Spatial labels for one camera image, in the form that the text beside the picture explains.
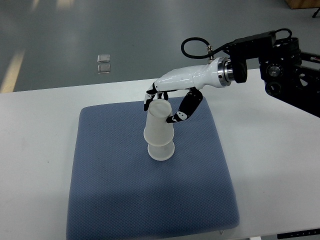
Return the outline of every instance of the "white plastic cup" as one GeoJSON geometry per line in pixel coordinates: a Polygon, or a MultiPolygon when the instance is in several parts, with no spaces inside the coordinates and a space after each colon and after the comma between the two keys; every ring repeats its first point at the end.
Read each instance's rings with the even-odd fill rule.
{"type": "Polygon", "coordinates": [[[169,159],[175,152],[174,126],[167,123],[172,116],[172,108],[164,99],[153,100],[148,108],[143,136],[148,143],[150,157],[158,161],[169,159]]]}

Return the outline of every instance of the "white table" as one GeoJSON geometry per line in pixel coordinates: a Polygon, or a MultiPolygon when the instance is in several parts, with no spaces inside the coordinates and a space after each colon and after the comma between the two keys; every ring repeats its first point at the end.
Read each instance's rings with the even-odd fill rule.
{"type": "MultiPolygon", "coordinates": [[[[0,94],[0,238],[66,237],[82,108],[142,101],[154,79],[0,94]]],[[[320,228],[320,118],[247,83],[202,90],[229,167],[240,225],[178,239],[235,239],[320,228]]],[[[171,92],[169,97],[184,96],[171,92]]]]}

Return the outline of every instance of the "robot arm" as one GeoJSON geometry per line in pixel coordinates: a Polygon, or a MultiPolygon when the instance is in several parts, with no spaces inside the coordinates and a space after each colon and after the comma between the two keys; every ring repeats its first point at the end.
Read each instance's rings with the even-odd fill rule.
{"type": "Polygon", "coordinates": [[[320,108],[314,104],[320,102],[320,70],[301,66],[302,60],[320,64],[320,55],[301,52],[298,39],[292,37],[292,32],[287,28],[239,38],[215,50],[206,40],[192,37],[182,42],[181,51],[188,58],[209,58],[209,64],[172,70],[147,90],[145,111],[155,96],[161,98],[163,95],[167,100],[168,92],[189,89],[178,112],[167,119],[168,123],[180,122],[192,115],[203,98],[199,90],[205,85],[223,88],[232,81],[245,83],[246,60],[254,58],[259,60],[261,79],[270,96],[320,117],[320,108]],[[289,36],[277,39],[276,33],[280,31],[287,31],[289,36]],[[187,54],[184,46],[189,41],[205,43],[208,54],[187,54]],[[228,54],[229,58],[214,58],[214,54],[220,51],[228,54]]]}

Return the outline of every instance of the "gray floor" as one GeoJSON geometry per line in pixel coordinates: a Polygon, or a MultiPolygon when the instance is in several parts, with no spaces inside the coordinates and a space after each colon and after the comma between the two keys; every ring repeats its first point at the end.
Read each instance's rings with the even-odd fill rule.
{"type": "MultiPolygon", "coordinates": [[[[15,92],[159,78],[207,63],[182,55],[186,38],[217,48],[280,28],[291,29],[304,52],[320,54],[315,11],[291,10],[284,0],[0,0],[0,81],[19,51],[25,54],[15,92]],[[111,73],[97,74],[99,54],[110,54],[111,73]]],[[[200,43],[186,49],[206,53],[200,43]]],[[[258,61],[248,67],[258,68],[258,61]]]]}

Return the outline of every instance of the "blue cushion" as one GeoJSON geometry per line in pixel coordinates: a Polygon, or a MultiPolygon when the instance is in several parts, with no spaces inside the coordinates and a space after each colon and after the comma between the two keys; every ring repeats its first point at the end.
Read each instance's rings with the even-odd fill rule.
{"type": "MultiPolygon", "coordinates": [[[[173,112],[181,97],[170,98],[173,112]]],[[[236,196],[204,98],[174,123],[175,152],[152,159],[138,102],[82,109],[69,194],[68,240],[165,238],[234,228],[236,196]]]]}

